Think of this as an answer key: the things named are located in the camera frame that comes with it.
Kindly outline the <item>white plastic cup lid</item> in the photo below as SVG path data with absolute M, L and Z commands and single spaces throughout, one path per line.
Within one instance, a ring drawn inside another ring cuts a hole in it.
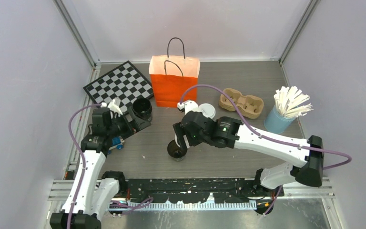
M 213 105 L 204 103 L 199 105 L 199 109 L 205 117 L 213 119 L 216 115 L 216 109 Z

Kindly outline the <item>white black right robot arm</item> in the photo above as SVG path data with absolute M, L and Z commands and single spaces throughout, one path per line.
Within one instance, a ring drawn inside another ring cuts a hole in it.
M 257 151 L 285 161 L 256 172 L 253 190 L 260 196 L 295 181 L 310 187 L 320 187 L 323 183 L 324 156 L 320 152 L 320 137 L 288 138 L 248 128 L 238 119 L 223 116 L 214 121 L 194 111 L 185 114 L 173 129 L 175 139 L 168 144 L 167 152 L 175 159 L 183 158 L 188 148 L 206 143 L 217 148 Z

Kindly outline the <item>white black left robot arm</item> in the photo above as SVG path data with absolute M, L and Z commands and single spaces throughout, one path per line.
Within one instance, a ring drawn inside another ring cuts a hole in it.
M 114 138 L 126 139 L 151 125 L 151 110 L 135 114 L 130 107 L 128 114 L 131 120 L 108 107 L 93 111 L 89 131 L 76 145 L 80 164 L 71 191 L 61 210 L 52 213 L 51 228 L 100 229 L 111 199 L 126 194 L 127 182 L 123 172 L 105 172 L 100 183 L 97 178 Z

